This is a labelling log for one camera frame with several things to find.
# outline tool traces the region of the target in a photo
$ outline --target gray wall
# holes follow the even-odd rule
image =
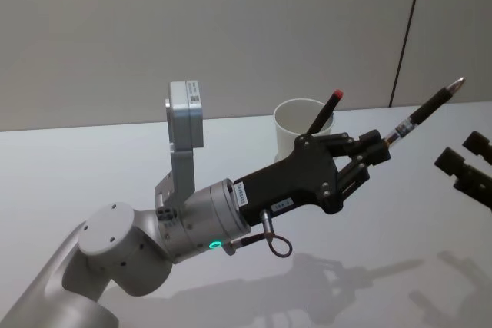
[[[422,18],[431,1],[441,2],[417,3],[421,26],[411,32],[430,44],[427,24],[442,23]],[[167,83],[181,79],[201,82],[206,118],[270,114],[283,100],[325,100],[334,88],[345,92],[340,108],[388,106],[411,2],[0,0],[0,131],[163,121]],[[454,40],[460,23],[447,26],[442,38]],[[490,40],[486,20],[474,27]],[[475,49],[458,56],[486,71],[475,55],[488,44],[467,47]],[[463,75],[448,52],[435,51],[443,62],[433,71],[421,69],[418,50],[405,60],[395,103],[427,96],[414,76],[441,86]],[[492,98],[480,89],[467,99]]]
[[[454,101],[492,100],[492,0],[418,0],[394,104],[421,103],[461,75]]]

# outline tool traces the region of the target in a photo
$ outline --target pen tip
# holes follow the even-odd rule
[[[465,82],[465,78],[462,77],[462,78],[458,78],[455,82],[453,82],[452,84],[450,84],[449,86],[447,86],[447,90],[451,93],[451,94],[455,94],[456,91],[458,91],[461,86],[463,86],[464,82]]]

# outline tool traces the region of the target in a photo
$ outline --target pen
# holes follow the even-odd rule
[[[316,119],[314,119],[314,122],[307,130],[307,134],[316,134],[323,128],[324,124],[328,121],[328,119],[330,119],[330,116],[333,114],[335,107],[343,98],[343,96],[344,93],[341,90],[337,89],[334,91],[334,93],[328,99],[328,102],[323,106]]]
[[[403,120],[384,138],[386,145],[390,147],[401,138],[411,133],[419,124],[428,119],[441,105],[449,101],[461,86],[463,86],[464,82],[465,79],[462,77],[449,86],[440,89],[432,98],[427,100],[415,112],[410,114],[408,118]]]

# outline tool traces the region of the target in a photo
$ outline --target barcode label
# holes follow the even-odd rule
[[[186,88],[188,89],[188,101],[190,104],[199,104],[200,91],[198,89],[198,81],[186,81]]]
[[[248,205],[248,197],[246,196],[246,190],[242,182],[234,185],[234,192],[236,193],[236,199],[240,206]]]
[[[291,197],[279,201],[275,204],[273,204],[270,208],[273,213],[278,212],[279,210],[285,209],[286,207],[290,207],[291,205],[294,205],[294,202]]]

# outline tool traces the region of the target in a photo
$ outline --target green led light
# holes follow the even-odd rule
[[[222,241],[212,241],[210,242],[210,245],[208,245],[208,247],[210,247],[211,249],[214,249],[219,246],[222,246]]]

